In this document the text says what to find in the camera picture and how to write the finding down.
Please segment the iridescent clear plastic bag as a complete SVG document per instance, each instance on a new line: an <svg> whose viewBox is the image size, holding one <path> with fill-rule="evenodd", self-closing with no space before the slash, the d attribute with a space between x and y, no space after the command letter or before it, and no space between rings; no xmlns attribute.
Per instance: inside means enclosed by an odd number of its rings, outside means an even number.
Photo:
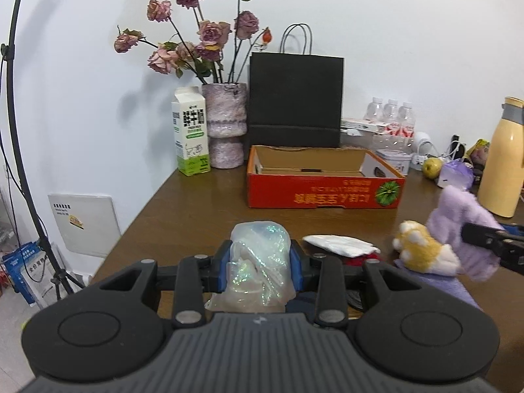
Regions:
<svg viewBox="0 0 524 393"><path fill-rule="evenodd" d="M236 224L231 231L227 285L205 309L229 313L283 313L295 298L287 230L273 221Z"/></svg>

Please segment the white cloth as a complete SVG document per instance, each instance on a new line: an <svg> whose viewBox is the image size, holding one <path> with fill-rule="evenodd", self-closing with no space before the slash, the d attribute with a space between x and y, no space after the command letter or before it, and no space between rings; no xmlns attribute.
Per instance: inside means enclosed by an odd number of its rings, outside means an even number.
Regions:
<svg viewBox="0 0 524 393"><path fill-rule="evenodd" d="M303 241L317 248L347 258L379 254L380 249L367 241L339 235L307 235Z"/></svg>

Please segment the red fabric rose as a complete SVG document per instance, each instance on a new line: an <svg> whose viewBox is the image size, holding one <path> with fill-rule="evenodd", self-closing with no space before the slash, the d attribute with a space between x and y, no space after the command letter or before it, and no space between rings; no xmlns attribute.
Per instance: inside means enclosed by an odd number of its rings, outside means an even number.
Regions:
<svg viewBox="0 0 524 393"><path fill-rule="evenodd" d="M344 265L361 267L368 260L381 260L381 257L377 253L364 254L356 257L343 257L342 263Z"/></svg>

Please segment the purple fluffy pouch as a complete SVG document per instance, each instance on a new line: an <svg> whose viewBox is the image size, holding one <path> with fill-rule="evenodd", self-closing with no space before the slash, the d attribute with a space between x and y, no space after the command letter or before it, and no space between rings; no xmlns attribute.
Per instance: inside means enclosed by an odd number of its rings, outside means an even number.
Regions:
<svg viewBox="0 0 524 393"><path fill-rule="evenodd" d="M462 241L461 230L466 223L502 229L501 224L479 205L473 194L453 185L446 186L441 191L437 208L433 209L425 226L434 239L451 245L465 275L474 281L486 281L499 268L500 259L488 249Z"/></svg>

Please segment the yellow white plush toy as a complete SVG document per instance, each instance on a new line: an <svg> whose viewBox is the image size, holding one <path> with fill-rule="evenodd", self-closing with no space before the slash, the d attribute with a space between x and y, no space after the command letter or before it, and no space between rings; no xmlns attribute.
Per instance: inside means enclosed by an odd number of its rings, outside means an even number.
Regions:
<svg viewBox="0 0 524 393"><path fill-rule="evenodd" d="M454 277L461 264L451 245L434 239L424 224L404 221L393 238L393 249L411 271Z"/></svg>

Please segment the cream yellow thermos bottle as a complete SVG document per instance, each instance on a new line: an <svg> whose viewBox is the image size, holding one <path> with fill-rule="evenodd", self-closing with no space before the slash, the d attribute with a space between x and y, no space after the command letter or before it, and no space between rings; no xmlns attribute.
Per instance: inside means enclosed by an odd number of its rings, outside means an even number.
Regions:
<svg viewBox="0 0 524 393"><path fill-rule="evenodd" d="M523 101L506 97L502 108L477 199L491 213L511 218L523 187Z"/></svg>

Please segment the purple gift bag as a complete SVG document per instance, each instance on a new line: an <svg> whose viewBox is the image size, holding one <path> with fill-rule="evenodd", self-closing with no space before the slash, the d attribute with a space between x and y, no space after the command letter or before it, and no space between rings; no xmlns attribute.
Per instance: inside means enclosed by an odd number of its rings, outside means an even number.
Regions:
<svg viewBox="0 0 524 393"><path fill-rule="evenodd" d="M459 190L469 191L473 181L473 169L461 160L452 160L442 166L437 185L439 188L452 185Z"/></svg>

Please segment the red cardboard box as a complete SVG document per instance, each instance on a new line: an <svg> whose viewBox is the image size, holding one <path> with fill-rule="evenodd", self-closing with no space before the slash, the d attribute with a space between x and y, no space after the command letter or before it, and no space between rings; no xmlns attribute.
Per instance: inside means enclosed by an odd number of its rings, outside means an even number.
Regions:
<svg viewBox="0 0 524 393"><path fill-rule="evenodd" d="M254 145L247 165L253 209L395 209L405 181L360 148Z"/></svg>

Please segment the colourful snack packet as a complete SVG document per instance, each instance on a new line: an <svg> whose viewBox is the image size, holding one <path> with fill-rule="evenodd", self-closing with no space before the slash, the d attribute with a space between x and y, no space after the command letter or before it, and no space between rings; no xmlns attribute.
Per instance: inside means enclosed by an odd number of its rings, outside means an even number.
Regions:
<svg viewBox="0 0 524 393"><path fill-rule="evenodd" d="M488 160L490 142L486 139L478 139L477 142L467 151L467 159L473 165L484 167Z"/></svg>

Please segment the yellow green pear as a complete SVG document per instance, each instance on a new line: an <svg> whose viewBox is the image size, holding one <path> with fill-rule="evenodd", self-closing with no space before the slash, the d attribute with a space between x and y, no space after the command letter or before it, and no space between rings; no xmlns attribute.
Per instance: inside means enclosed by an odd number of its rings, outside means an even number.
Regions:
<svg viewBox="0 0 524 393"><path fill-rule="evenodd" d="M425 178L434 180L440 175L443 166L443 161L440 158L427 158L422 166L422 173Z"/></svg>

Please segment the white round device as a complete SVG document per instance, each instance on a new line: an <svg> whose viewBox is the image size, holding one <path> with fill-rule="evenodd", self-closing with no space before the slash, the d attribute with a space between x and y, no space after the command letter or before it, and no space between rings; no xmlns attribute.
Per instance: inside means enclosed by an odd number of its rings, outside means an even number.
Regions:
<svg viewBox="0 0 524 393"><path fill-rule="evenodd" d="M438 150L433 145L432 139L424 131L417 131L414 134L411 149L412 153L410 167L417 171L422 170L424 162L428 158L436 157L439 155Z"/></svg>

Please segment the white tin container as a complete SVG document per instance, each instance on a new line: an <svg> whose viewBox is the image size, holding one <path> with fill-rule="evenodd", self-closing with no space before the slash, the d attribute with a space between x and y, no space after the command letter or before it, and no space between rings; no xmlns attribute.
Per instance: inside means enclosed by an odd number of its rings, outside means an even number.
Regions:
<svg viewBox="0 0 524 393"><path fill-rule="evenodd" d="M376 155L399 171L399 173L402 173L402 175L408 175L411 154L400 150L378 149Z"/></svg>

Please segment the white green milk carton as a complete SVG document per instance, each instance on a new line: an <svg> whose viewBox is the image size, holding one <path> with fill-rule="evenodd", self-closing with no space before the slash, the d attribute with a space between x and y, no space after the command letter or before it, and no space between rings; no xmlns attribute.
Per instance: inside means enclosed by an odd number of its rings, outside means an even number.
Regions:
<svg viewBox="0 0 524 393"><path fill-rule="evenodd" d="M197 86L180 87L171 102L178 170L185 176L211 170L205 98Z"/></svg>

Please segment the pink textured vase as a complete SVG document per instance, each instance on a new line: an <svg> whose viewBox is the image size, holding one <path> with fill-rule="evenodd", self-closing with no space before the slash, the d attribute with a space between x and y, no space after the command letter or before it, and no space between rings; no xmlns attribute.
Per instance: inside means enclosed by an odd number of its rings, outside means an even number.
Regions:
<svg viewBox="0 0 524 393"><path fill-rule="evenodd" d="M244 162L248 87L245 83L202 85L211 167L234 169Z"/></svg>

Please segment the flat white red box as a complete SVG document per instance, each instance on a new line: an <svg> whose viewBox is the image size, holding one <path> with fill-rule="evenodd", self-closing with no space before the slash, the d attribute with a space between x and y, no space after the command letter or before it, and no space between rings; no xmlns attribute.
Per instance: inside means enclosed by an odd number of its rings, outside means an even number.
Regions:
<svg viewBox="0 0 524 393"><path fill-rule="evenodd" d="M341 120L340 128L348 136L362 136L364 133L384 134L388 124L384 122L344 118Z"/></svg>

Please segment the black light stand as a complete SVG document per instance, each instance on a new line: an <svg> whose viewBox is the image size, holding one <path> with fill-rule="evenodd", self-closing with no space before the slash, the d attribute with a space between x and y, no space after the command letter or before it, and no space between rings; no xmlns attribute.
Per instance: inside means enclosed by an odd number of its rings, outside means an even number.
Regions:
<svg viewBox="0 0 524 393"><path fill-rule="evenodd" d="M17 175L20 185L20 194L25 200L28 207L29 215L35 231L38 235L38 245L40 249L45 252L47 260L51 264L54 270L51 282L55 287L56 298L59 301L61 296L60 288L63 288L67 295L74 294L75 291L71 287L70 283L77 285L80 289L83 288L82 284L69 275L65 268L61 267L56 255L51 249L51 243L48 238L48 234L45 230L45 224L41 217L39 217L35 203L30 191L28 184L28 178L23 163L22 152L20 148L20 138L18 132L18 125L16 119L15 109L15 93L14 93L14 64L16 59L16 35L17 26L20 16L21 0L14 0L13 9L11 13L11 23L9 28L9 36L6 44L1 45L2 61L5 62L5 87L6 87L6 107L7 107L7 118L9 124L11 149L14 157L14 162L17 169Z"/></svg>

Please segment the water bottle right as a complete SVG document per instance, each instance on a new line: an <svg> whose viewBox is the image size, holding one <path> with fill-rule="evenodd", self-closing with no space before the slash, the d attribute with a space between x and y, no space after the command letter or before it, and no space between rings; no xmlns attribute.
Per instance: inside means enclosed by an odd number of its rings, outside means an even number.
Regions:
<svg viewBox="0 0 524 393"><path fill-rule="evenodd" d="M397 120L399 123L397 135L404 138L412 138L415 134L416 117L411 103L404 102L399 107Z"/></svg>

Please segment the water bottle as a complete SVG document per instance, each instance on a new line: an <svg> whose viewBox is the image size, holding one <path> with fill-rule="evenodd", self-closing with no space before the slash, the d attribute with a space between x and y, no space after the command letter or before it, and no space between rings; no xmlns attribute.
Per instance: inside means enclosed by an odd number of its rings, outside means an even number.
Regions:
<svg viewBox="0 0 524 393"><path fill-rule="evenodd" d="M371 122L379 122L382 116L383 100L381 98L373 97L368 104L364 119Z"/></svg>
<svg viewBox="0 0 524 393"><path fill-rule="evenodd" d="M388 100L387 103L383 106L381 122L390 124L396 120L398 110L398 101L397 100Z"/></svg>
<svg viewBox="0 0 524 393"><path fill-rule="evenodd" d="M399 123L397 135L404 138L412 138L415 134L416 117L411 103L404 102L399 107L397 120Z"/></svg>

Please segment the black paper shopping bag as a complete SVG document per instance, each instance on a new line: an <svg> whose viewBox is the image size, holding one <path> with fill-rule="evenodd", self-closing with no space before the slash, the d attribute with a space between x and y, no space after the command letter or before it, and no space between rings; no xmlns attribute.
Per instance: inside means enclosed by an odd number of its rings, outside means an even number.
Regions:
<svg viewBox="0 0 524 393"><path fill-rule="evenodd" d="M276 52L253 52L246 145L340 145L344 60L313 55L306 23L284 30Z"/></svg>

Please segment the water bottle left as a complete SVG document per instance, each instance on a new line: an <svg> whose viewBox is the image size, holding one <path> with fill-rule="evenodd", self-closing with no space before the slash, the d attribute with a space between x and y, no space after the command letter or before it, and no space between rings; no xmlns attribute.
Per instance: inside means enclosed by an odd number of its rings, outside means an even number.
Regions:
<svg viewBox="0 0 524 393"><path fill-rule="evenodd" d="M379 122L382 116L383 100L381 98L373 97L368 104L364 119L371 122Z"/></svg>

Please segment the water bottle middle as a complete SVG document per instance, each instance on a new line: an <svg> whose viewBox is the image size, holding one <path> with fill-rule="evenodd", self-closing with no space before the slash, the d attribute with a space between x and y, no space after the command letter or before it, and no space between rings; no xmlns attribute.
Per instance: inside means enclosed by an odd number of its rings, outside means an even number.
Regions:
<svg viewBox="0 0 524 393"><path fill-rule="evenodd" d="M388 100L387 103L383 106L381 122L390 124L396 120L398 110L398 101L397 100Z"/></svg>

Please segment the blue white package on floor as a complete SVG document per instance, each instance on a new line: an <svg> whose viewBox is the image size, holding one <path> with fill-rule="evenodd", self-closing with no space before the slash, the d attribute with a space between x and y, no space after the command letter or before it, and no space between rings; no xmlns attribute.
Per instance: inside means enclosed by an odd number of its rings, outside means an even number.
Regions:
<svg viewBox="0 0 524 393"><path fill-rule="evenodd" d="M16 291L30 306L42 309L57 301L51 281L53 269L47 254L35 242L29 242L1 257L1 264Z"/></svg>

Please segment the dried pink roses bouquet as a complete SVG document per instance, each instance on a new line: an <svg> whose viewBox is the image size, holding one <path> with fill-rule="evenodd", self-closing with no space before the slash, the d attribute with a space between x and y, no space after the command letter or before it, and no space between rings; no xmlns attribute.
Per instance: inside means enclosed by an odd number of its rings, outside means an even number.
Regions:
<svg viewBox="0 0 524 393"><path fill-rule="evenodd" d="M151 22L171 25L174 34L164 42L155 43L136 29L119 28L113 43L119 54L138 45L153 48L147 66L162 75L174 74L181 78L189 71L201 84L236 84L244 69L237 60L242 45L248 44L245 59L253 51L263 51L273 40L269 27L261 28L258 17L242 4L251 0L236 0L236 16L232 22L213 21L204 17L203 0L149 0L146 17ZM173 7L191 11L196 20L195 43L185 39L173 19Z"/></svg>

